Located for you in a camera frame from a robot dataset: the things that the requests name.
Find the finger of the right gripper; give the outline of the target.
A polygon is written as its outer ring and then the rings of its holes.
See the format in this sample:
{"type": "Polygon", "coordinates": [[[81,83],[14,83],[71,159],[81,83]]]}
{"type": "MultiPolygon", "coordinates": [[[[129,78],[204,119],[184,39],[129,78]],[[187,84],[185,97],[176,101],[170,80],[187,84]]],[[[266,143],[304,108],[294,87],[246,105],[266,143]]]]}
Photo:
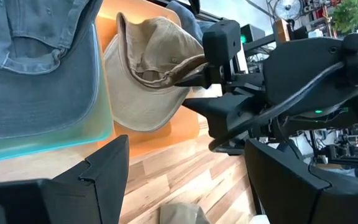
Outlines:
{"type": "Polygon", "coordinates": [[[188,98],[182,105],[207,119],[209,135],[215,139],[260,112],[260,100],[252,94],[188,98]]]}
{"type": "Polygon", "coordinates": [[[203,34],[206,65],[194,75],[184,78],[176,86],[202,86],[208,89],[219,84],[226,90],[240,73],[237,54],[241,51],[241,28],[234,20],[213,24],[203,34]]]}

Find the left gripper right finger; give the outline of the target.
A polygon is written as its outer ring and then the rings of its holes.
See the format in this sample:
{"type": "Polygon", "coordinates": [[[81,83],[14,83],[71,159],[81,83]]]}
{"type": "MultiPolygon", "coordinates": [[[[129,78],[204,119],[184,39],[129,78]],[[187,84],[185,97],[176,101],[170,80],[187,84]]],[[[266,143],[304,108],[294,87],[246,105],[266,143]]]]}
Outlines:
{"type": "Polygon", "coordinates": [[[250,181],[270,223],[358,223],[358,178],[309,166],[255,139],[245,146],[250,181]]]}

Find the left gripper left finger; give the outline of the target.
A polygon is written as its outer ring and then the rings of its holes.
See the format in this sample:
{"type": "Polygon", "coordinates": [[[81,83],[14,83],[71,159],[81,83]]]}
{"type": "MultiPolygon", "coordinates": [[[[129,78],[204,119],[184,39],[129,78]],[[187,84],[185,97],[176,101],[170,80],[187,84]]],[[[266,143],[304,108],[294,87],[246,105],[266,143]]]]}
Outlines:
{"type": "Polygon", "coordinates": [[[53,179],[0,182],[0,223],[118,223],[128,173],[120,135],[53,179]]]}

